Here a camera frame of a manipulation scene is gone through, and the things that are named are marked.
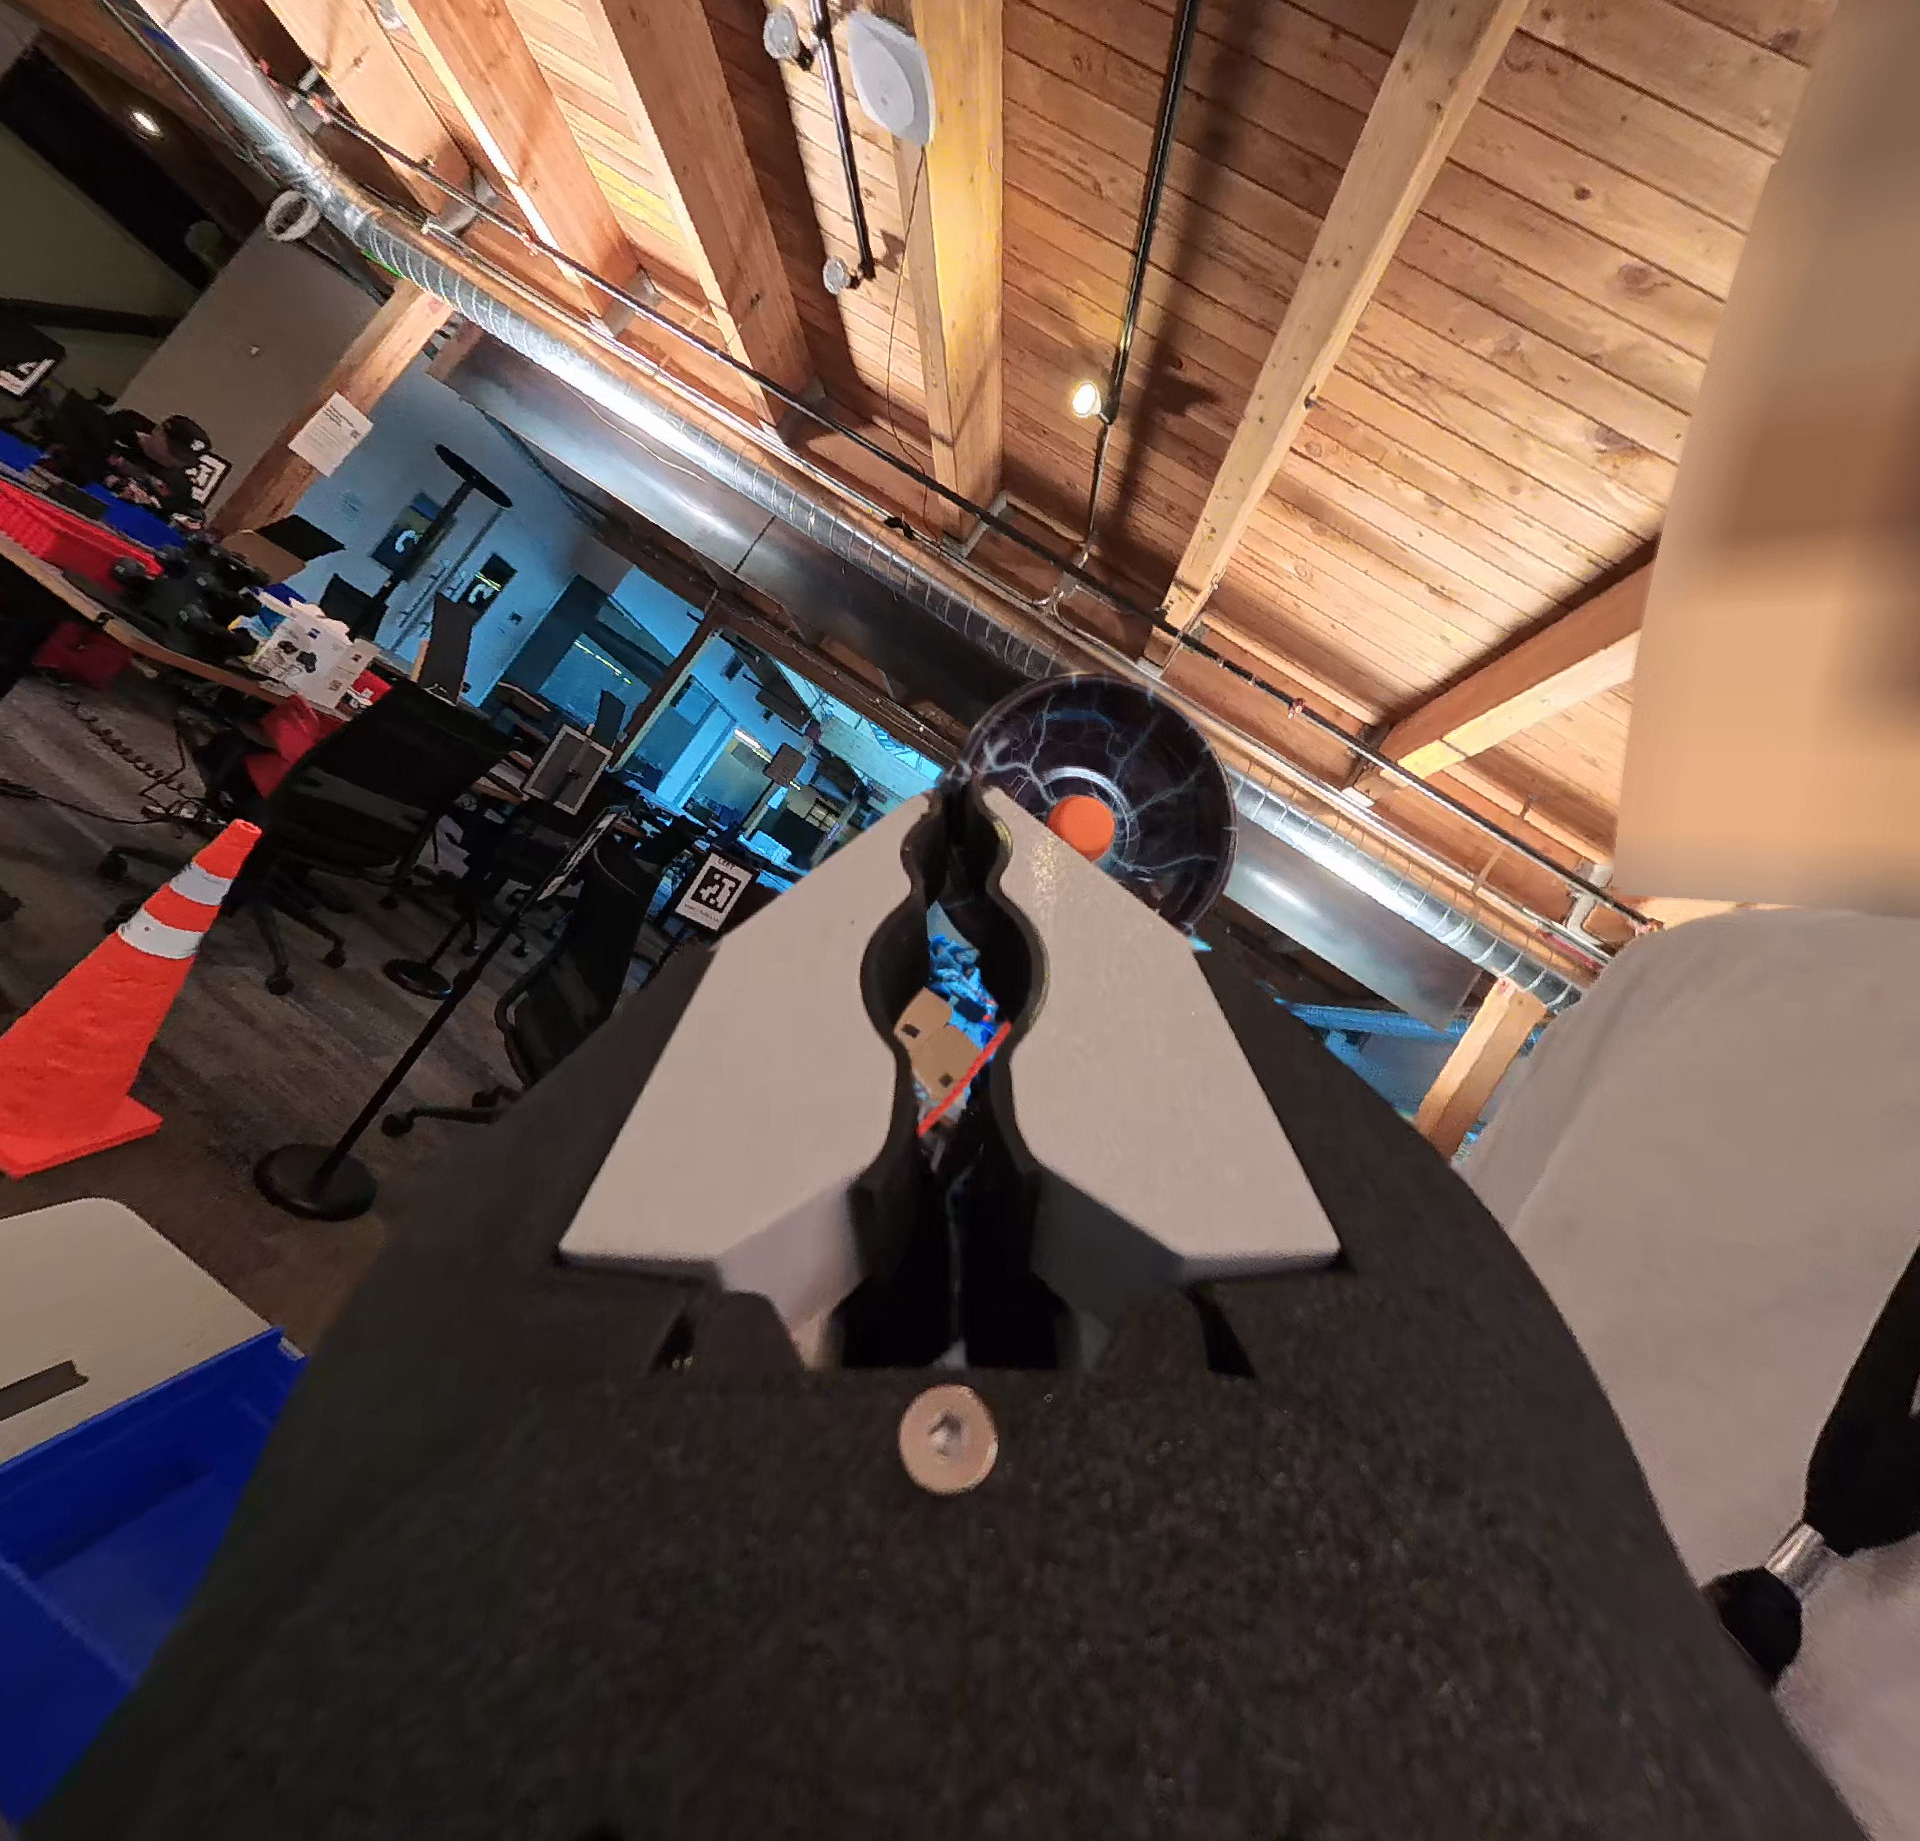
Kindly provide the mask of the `black floor stand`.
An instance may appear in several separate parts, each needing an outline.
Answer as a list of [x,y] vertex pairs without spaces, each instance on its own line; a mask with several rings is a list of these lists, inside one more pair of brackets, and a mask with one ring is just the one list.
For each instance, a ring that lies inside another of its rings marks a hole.
[[567,848],[564,857],[540,879],[528,897],[510,912],[504,925],[478,951],[469,968],[455,981],[453,989],[436,1005],[434,1013],[423,1024],[419,1037],[407,1044],[394,1064],[376,1085],[375,1092],[363,1105],[359,1114],[346,1124],[332,1147],[293,1143],[267,1154],[252,1173],[252,1182],[260,1194],[281,1209],[305,1221],[344,1223],[360,1218],[372,1210],[378,1182],[372,1173],[354,1157],[360,1138],[389,1109],[401,1086],[408,1080],[414,1067],[430,1051],[448,1021],[463,1007],[471,990],[481,983],[489,965],[513,941],[525,916],[564,893],[572,875],[588,862],[594,846],[622,820],[622,807],[609,807],[597,814],[591,827]]

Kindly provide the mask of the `orange traffic cone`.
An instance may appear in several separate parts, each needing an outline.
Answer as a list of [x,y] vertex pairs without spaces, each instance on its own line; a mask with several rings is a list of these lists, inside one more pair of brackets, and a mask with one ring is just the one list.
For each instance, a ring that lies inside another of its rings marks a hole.
[[260,843],[237,820],[3,1037],[3,1168],[33,1176],[155,1135],[162,1116],[132,1086]]

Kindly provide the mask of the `blue plastic bin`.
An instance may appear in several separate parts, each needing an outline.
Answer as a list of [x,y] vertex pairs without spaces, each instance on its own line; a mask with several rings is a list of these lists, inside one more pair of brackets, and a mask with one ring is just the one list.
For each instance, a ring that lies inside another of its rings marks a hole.
[[144,1678],[307,1366],[269,1329],[3,1468],[3,1811],[18,1828]]

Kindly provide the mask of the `white product boxes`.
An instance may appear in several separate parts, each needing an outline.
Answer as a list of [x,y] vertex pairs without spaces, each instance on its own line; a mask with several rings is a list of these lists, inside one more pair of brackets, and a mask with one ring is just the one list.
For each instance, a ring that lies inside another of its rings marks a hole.
[[279,623],[260,636],[245,669],[318,710],[338,708],[372,669],[376,645],[353,636],[317,605],[264,607],[264,613],[274,611]]

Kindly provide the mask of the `black round-top floor lamp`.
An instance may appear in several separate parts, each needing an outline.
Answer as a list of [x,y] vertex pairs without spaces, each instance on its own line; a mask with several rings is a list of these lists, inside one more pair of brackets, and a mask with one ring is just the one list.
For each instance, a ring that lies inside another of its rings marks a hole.
[[473,498],[487,503],[487,510],[496,520],[503,512],[515,508],[515,498],[473,461],[455,449],[438,442],[434,449],[440,462],[453,474],[453,491],[434,515],[407,543],[394,539],[389,557],[389,581],[381,591],[382,611],[390,611],[399,591],[423,578],[438,561],[443,548],[453,540],[463,512]]

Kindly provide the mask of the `black office chair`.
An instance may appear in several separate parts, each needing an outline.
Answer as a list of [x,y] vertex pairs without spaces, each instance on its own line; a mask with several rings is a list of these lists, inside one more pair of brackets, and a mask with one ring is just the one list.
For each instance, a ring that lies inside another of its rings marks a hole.
[[495,1024],[517,1083],[478,1090],[466,1109],[390,1111],[381,1118],[382,1135],[405,1136],[423,1118],[489,1124],[504,1105],[560,1067],[613,1017],[660,880],[703,834],[695,820],[669,820],[647,841],[609,832],[580,869],[579,890],[557,938],[495,1005]]
[[313,912],[317,875],[397,890],[436,822],[513,749],[478,710],[401,681],[307,750],[262,801],[262,832],[228,897],[267,944],[264,989],[295,986],[283,918],[327,938],[325,965],[346,965],[344,938]]

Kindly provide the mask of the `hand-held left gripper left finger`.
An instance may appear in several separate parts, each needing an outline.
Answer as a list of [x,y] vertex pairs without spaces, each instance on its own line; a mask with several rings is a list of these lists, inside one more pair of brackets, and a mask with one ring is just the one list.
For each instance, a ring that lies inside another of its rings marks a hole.
[[890,1363],[946,1234],[896,1034],[944,829],[942,796],[913,796],[697,957],[563,1268],[764,1300],[818,1370]]

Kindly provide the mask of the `white ceiling access point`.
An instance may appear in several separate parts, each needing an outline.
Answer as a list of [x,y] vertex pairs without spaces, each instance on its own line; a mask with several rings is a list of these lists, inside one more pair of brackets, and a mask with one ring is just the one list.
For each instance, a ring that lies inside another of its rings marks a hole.
[[938,128],[933,63],[923,43],[871,8],[844,17],[848,63],[865,113],[895,140],[926,149]]

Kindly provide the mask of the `glass wall partition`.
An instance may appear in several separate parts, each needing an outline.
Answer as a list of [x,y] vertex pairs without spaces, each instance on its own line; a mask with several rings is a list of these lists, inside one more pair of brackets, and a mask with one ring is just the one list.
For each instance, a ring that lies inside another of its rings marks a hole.
[[517,639],[491,706],[528,697],[588,728],[604,702],[620,768],[649,802],[734,837],[786,873],[817,869],[944,762],[909,745],[821,681],[633,569],[575,574],[538,618],[508,613]]

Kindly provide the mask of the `dark yo-yo with orange centre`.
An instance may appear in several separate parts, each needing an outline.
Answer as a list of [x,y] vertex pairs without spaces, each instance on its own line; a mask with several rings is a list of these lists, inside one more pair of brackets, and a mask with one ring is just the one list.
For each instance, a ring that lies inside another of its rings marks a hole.
[[1029,682],[970,730],[953,779],[1000,792],[1183,934],[1237,865],[1227,773],[1184,713],[1125,677]]

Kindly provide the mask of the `cluttered wooden table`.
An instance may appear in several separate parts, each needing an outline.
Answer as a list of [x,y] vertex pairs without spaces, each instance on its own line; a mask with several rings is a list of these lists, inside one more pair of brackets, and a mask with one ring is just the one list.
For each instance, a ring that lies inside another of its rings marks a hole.
[[9,533],[3,535],[3,558],[7,574],[18,578],[21,583],[34,583],[34,591],[42,599],[50,599],[61,605],[62,611],[57,621],[74,621],[80,626],[123,646],[128,654],[156,671],[191,677],[205,684],[269,705],[281,705],[298,697],[323,713],[349,715],[360,702],[353,686],[340,690],[332,702],[321,702],[317,694],[302,694],[284,682],[252,677],[228,664],[179,653],[176,649],[167,646],[164,643],[146,635],[142,629],[137,629],[125,621],[92,591],[88,583],[73,578],[46,558],[33,554]]

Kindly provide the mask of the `wooden support post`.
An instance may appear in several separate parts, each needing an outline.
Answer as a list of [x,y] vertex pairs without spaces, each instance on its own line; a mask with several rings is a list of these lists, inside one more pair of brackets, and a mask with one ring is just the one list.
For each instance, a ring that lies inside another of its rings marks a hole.
[[1452,1158],[1474,1133],[1511,1067],[1548,1018],[1542,1000],[1508,978],[1497,978],[1464,1034],[1441,1064],[1415,1114],[1415,1130]]

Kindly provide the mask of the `red plastic bin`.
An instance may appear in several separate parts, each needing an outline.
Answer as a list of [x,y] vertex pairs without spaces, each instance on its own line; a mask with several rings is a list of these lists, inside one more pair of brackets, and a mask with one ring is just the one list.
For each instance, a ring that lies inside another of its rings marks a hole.
[[104,520],[90,520],[33,489],[3,480],[3,533],[67,574],[106,586],[156,581],[152,553]]

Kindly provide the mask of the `silver ventilation duct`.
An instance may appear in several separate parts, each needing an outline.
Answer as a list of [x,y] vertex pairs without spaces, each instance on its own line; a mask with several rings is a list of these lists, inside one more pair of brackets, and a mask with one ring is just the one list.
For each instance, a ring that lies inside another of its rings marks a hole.
[[848,512],[818,489],[797,485],[709,428],[690,424],[650,393],[591,356],[610,338],[588,330],[585,343],[549,329],[498,293],[444,262],[378,198],[365,196],[314,146],[277,89],[238,50],[205,0],[191,0],[156,21],[140,3],[121,3],[128,30],[156,62],[200,101],[238,149],[295,196],[405,285],[443,299],[495,343],[483,375],[527,375],[504,399],[535,399],[560,408],[560,423],[601,430],[591,450],[615,456],[601,487],[634,515],[686,546],[709,540],[747,548],[750,539],[785,529],[760,570],[760,593],[797,618],[826,629],[832,614],[877,626],[885,613],[914,611],[923,626],[941,625],[977,654],[1023,681],[1111,674],[1162,697],[1212,743],[1237,811],[1260,832],[1285,843],[1339,882],[1376,902],[1415,933],[1471,965],[1511,981],[1546,1013],[1576,1005],[1591,983],[1566,958],[1535,954],[1497,925],[1492,906],[1472,899],[1471,879],[1429,859],[1411,837],[1351,808],[1331,782],[1309,773],[1246,728],[1219,716],[1199,697],[1166,684],[1106,641],[1068,626],[1046,600],[1008,593],[999,581],[921,543],[899,543],[880,520]]

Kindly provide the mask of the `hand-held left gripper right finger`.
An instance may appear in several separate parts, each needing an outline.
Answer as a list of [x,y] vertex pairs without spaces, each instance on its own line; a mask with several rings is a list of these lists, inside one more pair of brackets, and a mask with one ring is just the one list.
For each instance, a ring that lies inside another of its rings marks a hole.
[[973,801],[1037,958],[997,1086],[1032,1273],[1112,1337],[1141,1300],[1328,1268],[1333,1221],[1188,936],[1002,791]]

